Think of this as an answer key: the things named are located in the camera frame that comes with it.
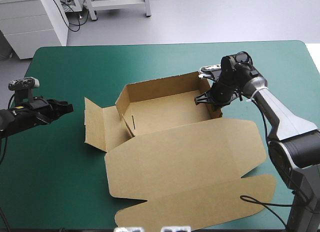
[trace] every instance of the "white cabinet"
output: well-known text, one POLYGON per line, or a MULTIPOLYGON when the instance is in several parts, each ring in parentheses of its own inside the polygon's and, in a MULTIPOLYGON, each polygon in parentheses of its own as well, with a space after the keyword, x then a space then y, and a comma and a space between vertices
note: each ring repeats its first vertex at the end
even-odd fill
POLYGON ((53 0, 0 0, 0 30, 20 59, 32 58, 41 47, 67 45, 68 28, 53 0))

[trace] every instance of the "cardboard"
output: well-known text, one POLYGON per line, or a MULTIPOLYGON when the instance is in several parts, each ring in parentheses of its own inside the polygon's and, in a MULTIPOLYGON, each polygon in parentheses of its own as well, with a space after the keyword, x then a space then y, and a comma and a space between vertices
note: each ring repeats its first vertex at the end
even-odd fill
POLYGON ((85 142, 106 152, 110 194, 146 200, 118 211, 118 226, 196 230, 263 209, 240 195, 271 201, 272 175, 242 178, 266 159, 257 126, 195 105, 209 88, 194 72, 128 84, 116 106, 85 99, 85 142))

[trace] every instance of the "green table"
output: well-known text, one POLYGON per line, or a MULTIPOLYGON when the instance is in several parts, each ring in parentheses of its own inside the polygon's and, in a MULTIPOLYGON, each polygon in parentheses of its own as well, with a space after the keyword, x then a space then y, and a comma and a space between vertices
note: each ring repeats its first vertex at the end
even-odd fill
MULTIPOLYGON (((114 105, 128 83, 184 74, 220 63, 225 55, 247 51, 267 78, 269 89, 295 114, 320 126, 320 76, 301 41, 199 43, 129 46, 47 47, 37 51, 26 76, 40 81, 35 95, 67 100, 74 112, 8 140, 0 167, 0 205, 13 228, 108 229, 116 211, 138 203, 109 195, 103 151, 85 144, 84 97, 102 107, 114 105)), ((263 135, 259 111, 235 101, 223 116, 253 120, 263 135)), ((277 179, 275 203, 291 203, 268 159, 250 175, 277 179)), ((288 208, 275 208, 285 221, 288 208)), ((214 226, 219 229, 279 229, 267 210, 214 226)))

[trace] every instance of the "white strap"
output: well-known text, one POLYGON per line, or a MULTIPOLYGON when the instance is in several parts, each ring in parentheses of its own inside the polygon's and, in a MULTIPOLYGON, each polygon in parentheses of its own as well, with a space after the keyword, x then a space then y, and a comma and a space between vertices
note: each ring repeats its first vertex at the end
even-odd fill
POLYGON ((253 94, 251 95, 251 97, 250 97, 249 99, 247 99, 246 101, 247 101, 247 102, 251 102, 251 101, 253 100, 254 96, 256 95, 256 93, 257 93, 258 91, 260 91, 260 90, 263 90, 263 89, 267 89, 267 90, 268 90, 268 87, 262 86, 262 87, 260 87, 260 88, 257 88, 257 89, 253 92, 253 94))

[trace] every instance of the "gray floor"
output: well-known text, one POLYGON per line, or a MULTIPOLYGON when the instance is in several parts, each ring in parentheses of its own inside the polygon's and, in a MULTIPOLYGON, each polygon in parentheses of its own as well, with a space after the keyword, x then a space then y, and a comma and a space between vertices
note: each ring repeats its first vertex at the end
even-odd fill
MULTIPOLYGON (((151 0, 143 7, 99 11, 68 46, 301 40, 320 43, 320 0, 151 0)), ((0 61, 0 108, 8 81, 24 76, 30 59, 0 61)))

